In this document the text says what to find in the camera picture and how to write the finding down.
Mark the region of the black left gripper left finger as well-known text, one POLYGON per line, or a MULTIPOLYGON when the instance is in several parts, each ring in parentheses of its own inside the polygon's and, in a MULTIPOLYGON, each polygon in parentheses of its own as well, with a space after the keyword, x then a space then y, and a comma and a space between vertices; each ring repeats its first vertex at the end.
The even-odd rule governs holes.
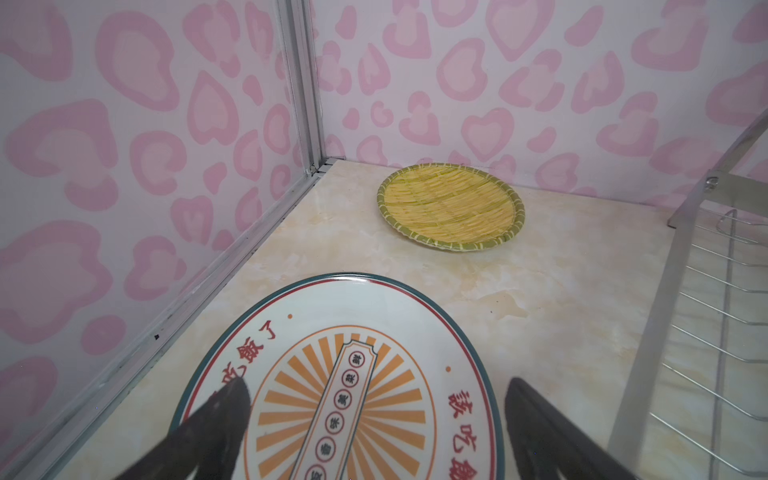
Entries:
POLYGON ((119 477, 230 479, 249 417, 249 391, 236 378, 119 477))

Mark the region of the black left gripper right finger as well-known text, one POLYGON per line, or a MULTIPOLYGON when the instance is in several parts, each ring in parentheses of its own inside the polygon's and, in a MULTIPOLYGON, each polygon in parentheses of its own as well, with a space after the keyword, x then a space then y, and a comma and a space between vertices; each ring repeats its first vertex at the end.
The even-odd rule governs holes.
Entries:
POLYGON ((522 479, 633 479, 525 380, 514 377, 504 400, 507 432, 522 479))

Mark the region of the white plate orange sunburst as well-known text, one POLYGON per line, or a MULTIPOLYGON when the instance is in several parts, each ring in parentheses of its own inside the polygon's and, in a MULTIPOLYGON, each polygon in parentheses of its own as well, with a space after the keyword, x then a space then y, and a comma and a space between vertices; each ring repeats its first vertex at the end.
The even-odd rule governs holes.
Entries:
POLYGON ((189 380, 173 424, 233 380, 238 479, 501 479, 503 425, 469 338, 393 279, 332 273, 251 306, 189 380))

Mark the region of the green rimmed woven bamboo plate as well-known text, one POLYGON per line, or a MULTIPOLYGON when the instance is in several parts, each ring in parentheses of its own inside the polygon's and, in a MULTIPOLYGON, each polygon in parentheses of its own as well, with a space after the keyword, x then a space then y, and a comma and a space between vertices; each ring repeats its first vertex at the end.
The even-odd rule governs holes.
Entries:
POLYGON ((377 191, 385 222, 419 244, 451 252, 487 250, 512 240, 525 223, 518 193, 469 166, 425 163, 399 169, 377 191))

